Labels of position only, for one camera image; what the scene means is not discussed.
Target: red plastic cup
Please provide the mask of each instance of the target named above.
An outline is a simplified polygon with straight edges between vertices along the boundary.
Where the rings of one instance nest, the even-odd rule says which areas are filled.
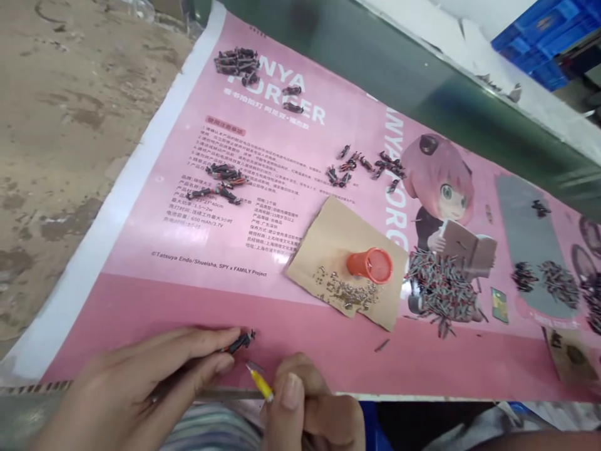
[[[365,277],[378,285],[388,283],[393,276],[393,260],[378,247],[351,254],[346,267],[353,276]]]

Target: hand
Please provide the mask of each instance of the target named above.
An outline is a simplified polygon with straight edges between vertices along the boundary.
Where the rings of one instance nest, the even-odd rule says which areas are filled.
[[[194,398],[234,365],[217,350],[233,343],[240,329],[176,329],[93,358],[67,391],[31,451],[159,449]],[[154,402],[164,379],[191,365]]]
[[[437,230],[428,238],[428,249],[432,252],[442,252],[445,245],[446,240],[440,236],[440,230]]]
[[[302,353],[277,370],[274,400],[264,405],[264,451],[301,451],[302,432],[312,434],[318,451],[365,449],[365,424],[359,402],[334,396],[313,362]]]

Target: white border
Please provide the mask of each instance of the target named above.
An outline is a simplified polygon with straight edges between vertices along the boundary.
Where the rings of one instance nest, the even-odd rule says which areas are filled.
[[[77,251],[67,264],[44,308],[2,360],[0,385],[39,381],[63,345],[151,169],[223,30],[226,10],[215,1],[207,28],[177,75],[163,104],[106,198]]]

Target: finger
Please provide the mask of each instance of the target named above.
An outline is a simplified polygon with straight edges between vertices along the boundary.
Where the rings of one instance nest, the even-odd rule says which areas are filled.
[[[124,346],[120,349],[112,351],[106,357],[112,363],[117,363],[125,360],[126,358],[141,354],[155,346],[158,346],[166,341],[171,341],[174,338],[180,337],[182,335],[187,335],[189,333],[196,332],[198,329],[193,327],[186,328],[178,328],[171,330],[169,332],[162,333],[161,335],[156,335],[148,340],[141,341],[139,343],[134,343],[130,346]]]
[[[140,449],[158,449],[183,414],[203,389],[217,376],[232,369],[234,358],[228,353],[214,353],[199,361],[151,410],[141,435],[146,445]]]
[[[305,390],[294,373],[275,386],[263,437],[264,451],[301,451]]]
[[[188,360],[204,357],[231,345],[240,335],[240,329],[223,331],[195,330],[160,343],[131,358],[124,374],[125,380],[145,381],[147,395],[166,377],[173,374]]]
[[[322,396],[305,402],[304,430],[325,438],[333,449],[365,449],[365,423],[359,402],[350,396]]]
[[[304,353],[296,353],[280,364],[275,373],[274,385],[290,372],[293,372],[302,380],[306,396],[330,395],[332,393],[327,386],[326,379]]]

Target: concrete floor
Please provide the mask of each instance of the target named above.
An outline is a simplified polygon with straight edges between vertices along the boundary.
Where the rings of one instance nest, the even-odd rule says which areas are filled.
[[[120,0],[0,3],[0,356],[28,327],[192,49]]]

